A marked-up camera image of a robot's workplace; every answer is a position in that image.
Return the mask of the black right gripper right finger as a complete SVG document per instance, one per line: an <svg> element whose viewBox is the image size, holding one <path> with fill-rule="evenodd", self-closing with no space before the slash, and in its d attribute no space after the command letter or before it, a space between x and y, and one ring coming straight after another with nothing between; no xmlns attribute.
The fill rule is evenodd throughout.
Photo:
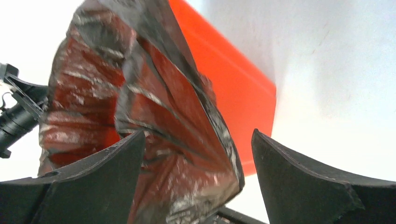
<svg viewBox="0 0 396 224"><path fill-rule="evenodd" d="M331 167L259 130L252 152L272 224L393 224L396 184Z"/></svg>

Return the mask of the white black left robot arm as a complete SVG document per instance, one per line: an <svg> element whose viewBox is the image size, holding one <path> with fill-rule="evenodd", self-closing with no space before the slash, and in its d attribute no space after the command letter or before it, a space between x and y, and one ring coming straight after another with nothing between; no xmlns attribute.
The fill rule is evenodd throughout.
<svg viewBox="0 0 396 224"><path fill-rule="evenodd" d="M18 75L18 68L7 63L0 65L0 85L7 89L0 98L2 159L10 158L8 148L38 125L47 102L47 86L23 81Z"/></svg>

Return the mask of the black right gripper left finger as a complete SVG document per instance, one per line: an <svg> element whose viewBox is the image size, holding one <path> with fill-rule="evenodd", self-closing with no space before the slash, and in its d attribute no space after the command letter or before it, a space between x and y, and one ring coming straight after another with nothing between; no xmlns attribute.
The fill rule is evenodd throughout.
<svg viewBox="0 0 396 224"><path fill-rule="evenodd" d="M125 224L145 148L139 131L38 178L0 184L3 224Z"/></svg>

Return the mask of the black plastic trash bag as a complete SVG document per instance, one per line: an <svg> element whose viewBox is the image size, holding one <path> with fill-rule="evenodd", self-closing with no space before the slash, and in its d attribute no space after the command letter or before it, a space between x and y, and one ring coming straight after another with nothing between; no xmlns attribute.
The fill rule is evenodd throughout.
<svg viewBox="0 0 396 224"><path fill-rule="evenodd" d="M136 131L146 146L130 224L198 224L244 187L241 162L166 0L85 0L55 54L43 175Z"/></svg>

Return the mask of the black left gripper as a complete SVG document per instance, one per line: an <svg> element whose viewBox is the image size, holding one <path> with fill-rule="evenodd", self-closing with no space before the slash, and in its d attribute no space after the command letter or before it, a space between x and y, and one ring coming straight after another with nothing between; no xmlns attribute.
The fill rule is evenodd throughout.
<svg viewBox="0 0 396 224"><path fill-rule="evenodd" d="M43 113L48 87L32 84L18 78L19 70L10 64L0 65L0 85L12 92L13 98L33 119L38 121Z"/></svg>

